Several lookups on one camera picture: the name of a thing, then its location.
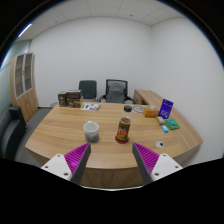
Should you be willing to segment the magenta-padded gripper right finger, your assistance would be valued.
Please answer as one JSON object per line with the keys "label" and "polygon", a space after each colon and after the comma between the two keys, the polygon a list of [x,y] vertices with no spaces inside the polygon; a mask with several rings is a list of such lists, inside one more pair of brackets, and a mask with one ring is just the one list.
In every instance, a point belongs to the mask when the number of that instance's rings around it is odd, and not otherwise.
{"label": "magenta-padded gripper right finger", "polygon": [[159,180],[182,169],[168,154],[157,154],[151,149],[134,143],[132,153],[137,162],[144,185]]}

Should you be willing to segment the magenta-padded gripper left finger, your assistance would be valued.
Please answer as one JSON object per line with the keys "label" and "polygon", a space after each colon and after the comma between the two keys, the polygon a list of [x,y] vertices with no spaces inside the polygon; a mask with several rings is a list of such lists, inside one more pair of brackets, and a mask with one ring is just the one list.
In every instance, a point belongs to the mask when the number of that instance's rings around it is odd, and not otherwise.
{"label": "magenta-padded gripper left finger", "polygon": [[42,169],[79,185],[90,154],[91,145],[86,143],[65,155],[56,154],[42,166]]}

